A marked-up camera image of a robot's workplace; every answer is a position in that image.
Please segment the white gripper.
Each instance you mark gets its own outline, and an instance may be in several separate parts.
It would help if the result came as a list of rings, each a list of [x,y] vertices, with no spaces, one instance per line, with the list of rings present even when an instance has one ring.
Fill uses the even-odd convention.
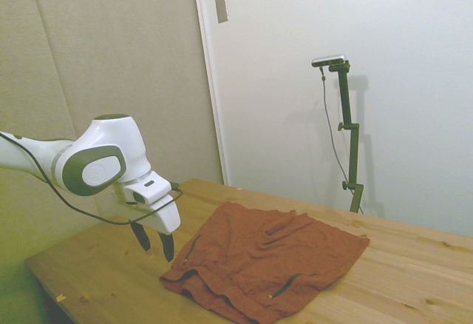
[[[151,213],[151,215],[130,224],[132,231],[145,251],[151,248],[151,243],[143,226],[148,226],[158,231],[165,259],[167,262],[171,262],[174,259],[174,238],[172,233],[181,224],[177,204],[171,195],[166,195],[151,205],[140,203],[138,206],[133,206],[128,212],[128,218],[135,220],[148,213]]]

